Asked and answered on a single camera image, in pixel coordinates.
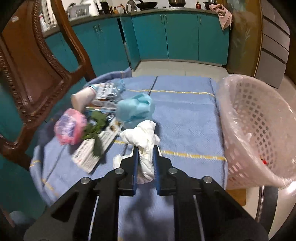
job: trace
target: crumpled white tissue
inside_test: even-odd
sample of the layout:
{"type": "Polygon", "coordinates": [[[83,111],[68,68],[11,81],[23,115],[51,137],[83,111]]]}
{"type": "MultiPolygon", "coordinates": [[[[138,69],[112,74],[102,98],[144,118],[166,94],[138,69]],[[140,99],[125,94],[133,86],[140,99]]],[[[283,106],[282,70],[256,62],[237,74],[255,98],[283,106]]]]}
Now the crumpled white tissue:
{"type": "MultiPolygon", "coordinates": [[[[153,148],[160,142],[159,137],[154,134],[155,126],[156,124],[153,121],[145,120],[138,124],[134,129],[127,129],[119,134],[125,143],[139,148],[140,167],[138,167],[137,180],[137,183],[139,184],[151,182],[154,179],[152,160],[153,148]]],[[[121,160],[132,155],[133,150],[130,155],[116,155],[113,158],[113,168],[119,168],[121,160]]]]}

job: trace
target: white floor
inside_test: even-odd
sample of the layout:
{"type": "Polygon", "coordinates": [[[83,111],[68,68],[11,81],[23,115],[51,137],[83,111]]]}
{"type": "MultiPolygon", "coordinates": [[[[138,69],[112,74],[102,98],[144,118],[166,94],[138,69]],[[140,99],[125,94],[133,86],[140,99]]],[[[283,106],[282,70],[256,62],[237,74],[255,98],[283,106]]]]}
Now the white floor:
{"type": "MultiPolygon", "coordinates": [[[[183,75],[183,76],[202,76],[210,77],[219,82],[228,75],[225,68],[176,61],[147,61],[141,62],[133,72],[133,77],[141,75],[183,75]]],[[[277,90],[278,93],[288,102],[293,110],[296,111],[296,86],[286,76],[277,90]]],[[[254,187],[247,190],[247,200],[244,206],[245,210],[255,218],[259,198],[259,188],[254,187]]],[[[282,226],[290,214],[296,202],[296,182],[289,187],[279,190],[278,202],[274,222],[269,232],[271,238],[282,226]]]]}

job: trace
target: pink and purple package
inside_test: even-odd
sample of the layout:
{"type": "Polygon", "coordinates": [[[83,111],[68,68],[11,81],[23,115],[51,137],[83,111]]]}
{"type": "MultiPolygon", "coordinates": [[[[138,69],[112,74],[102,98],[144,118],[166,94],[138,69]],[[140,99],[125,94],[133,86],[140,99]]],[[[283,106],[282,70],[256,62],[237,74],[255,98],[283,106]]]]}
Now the pink and purple package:
{"type": "Polygon", "coordinates": [[[85,115],[77,110],[67,109],[54,125],[54,132],[61,145],[74,145],[81,141],[86,125],[85,115]]]}

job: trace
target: chair backrest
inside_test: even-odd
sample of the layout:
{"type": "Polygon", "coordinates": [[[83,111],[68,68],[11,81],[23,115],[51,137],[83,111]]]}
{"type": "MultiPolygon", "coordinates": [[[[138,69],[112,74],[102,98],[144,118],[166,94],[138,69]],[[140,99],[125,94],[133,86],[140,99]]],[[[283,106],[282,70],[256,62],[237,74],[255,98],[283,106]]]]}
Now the chair backrest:
{"type": "Polygon", "coordinates": [[[96,77],[61,0],[52,0],[52,9],[79,63],[73,73],[68,72],[49,50],[41,32],[39,9],[39,0],[24,1],[0,36],[0,70],[23,122],[15,142],[0,135],[0,153],[25,169],[29,169],[30,164],[25,151],[52,107],[82,77],[87,81],[96,77]]]}

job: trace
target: trash bin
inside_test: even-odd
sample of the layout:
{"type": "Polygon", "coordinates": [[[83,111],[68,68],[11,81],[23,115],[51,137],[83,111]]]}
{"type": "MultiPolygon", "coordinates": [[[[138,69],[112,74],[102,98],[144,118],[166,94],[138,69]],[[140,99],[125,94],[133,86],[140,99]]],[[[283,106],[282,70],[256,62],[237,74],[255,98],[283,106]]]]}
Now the trash bin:
{"type": "Polygon", "coordinates": [[[296,180],[296,114],[255,78],[230,74],[219,83],[228,189],[285,187],[296,180]]]}

